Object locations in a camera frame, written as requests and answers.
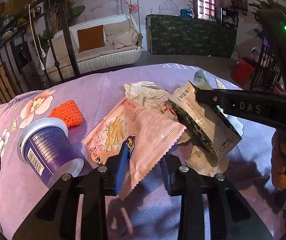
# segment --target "person's hand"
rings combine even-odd
[[[278,190],[286,189],[286,135],[275,131],[272,137],[272,183]]]

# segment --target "white wicker basket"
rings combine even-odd
[[[136,25],[136,22],[135,22],[133,16],[130,14],[120,14],[120,15],[113,15],[113,16],[109,16],[109,17],[99,18],[99,19],[95,19],[95,20],[76,24],[76,25],[70,27],[69,29],[73,34],[73,37],[76,41],[76,45],[79,47],[77,30],[87,29],[90,27],[94,27],[94,26],[98,26],[98,25],[105,25],[105,24],[109,24],[109,23],[122,22],[122,21],[125,21],[127,19],[131,19],[131,21],[133,23],[133,27],[138,31],[139,29]],[[55,34],[54,37],[58,37],[62,34],[63,34],[63,31],[59,31]],[[103,35],[104,35],[104,41],[106,41],[105,31],[103,32]],[[78,69],[79,69],[80,73],[82,74],[82,73],[90,72],[90,71],[97,70],[97,69],[108,68],[108,67],[113,67],[113,66],[118,66],[118,65],[131,64],[131,63],[136,62],[139,59],[139,57],[141,55],[141,51],[142,51],[142,48],[138,47],[137,49],[132,49],[132,50],[127,50],[127,51],[122,51],[122,52],[116,52],[116,53],[109,54],[109,55],[99,56],[96,58],[92,58],[89,60],[79,62],[77,64]],[[47,54],[47,58],[46,58],[46,69],[49,69],[50,67],[54,66],[54,63],[55,62],[54,62],[53,54],[52,54],[52,51],[50,48],[48,51],[48,54]],[[71,65],[62,68],[61,72],[62,72],[64,79],[74,76],[74,72],[73,72]],[[60,81],[61,80],[57,70],[50,73],[49,77],[53,81]]]

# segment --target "black metal bracket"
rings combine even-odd
[[[169,195],[182,195],[178,239],[205,239],[202,194],[207,195],[209,204],[212,240],[273,239],[259,216],[223,174],[214,178],[199,175],[170,154],[161,159],[161,169]]]
[[[30,212],[13,240],[74,240],[80,194],[84,194],[81,239],[107,240],[105,196],[115,195],[115,178],[121,155],[109,157],[85,176],[64,174]],[[198,175],[182,166],[179,158],[161,159],[165,188],[171,196],[182,196],[179,240],[204,239],[202,194],[209,202],[211,239],[273,239],[251,206],[222,175]]]
[[[286,96],[245,90],[196,90],[200,104],[220,106],[224,114],[286,131]]]

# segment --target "barcode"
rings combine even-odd
[[[28,150],[27,158],[33,164],[33,166],[34,166],[35,170],[37,170],[38,174],[40,174],[40,176],[42,176],[44,166],[41,164],[41,162],[36,157],[35,153],[33,152],[33,150],[31,148]]]

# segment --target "green cabinet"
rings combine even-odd
[[[147,15],[147,49],[152,54],[230,58],[237,30],[218,23],[171,15]]]

